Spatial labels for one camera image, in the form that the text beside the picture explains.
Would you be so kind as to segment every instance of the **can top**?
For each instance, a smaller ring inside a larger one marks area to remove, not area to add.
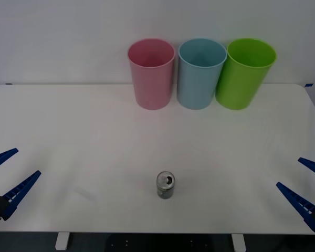
[[[171,172],[161,172],[156,178],[156,184],[161,189],[171,189],[175,184],[175,177]]]

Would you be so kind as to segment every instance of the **white table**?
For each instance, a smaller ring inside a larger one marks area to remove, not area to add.
[[[41,177],[0,231],[313,234],[276,188],[315,203],[315,107],[262,85],[249,108],[175,99],[140,108],[131,85],[0,86],[0,195]],[[171,199],[156,194],[171,171]]]

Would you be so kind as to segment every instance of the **plastic cup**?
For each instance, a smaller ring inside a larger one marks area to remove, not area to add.
[[[166,41],[147,38],[128,50],[136,102],[145,109],[160,109],[171,98],[174,47]]]
[[[216,99],[228,109],[244,109],[251,103],[277,54],[266,42],[253,38],[233,41],[227,53]]]
[[[177,99],[188,109],[204,109],[212,101],[226,49],[206,38],[191,39],[179,47]]]

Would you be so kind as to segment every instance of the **can opening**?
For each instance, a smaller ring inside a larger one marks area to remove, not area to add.
[[[171,183],[173,183],[173,178],[168,176],[167,177],[168,181],[167,181],[167,184],[170,185]]]

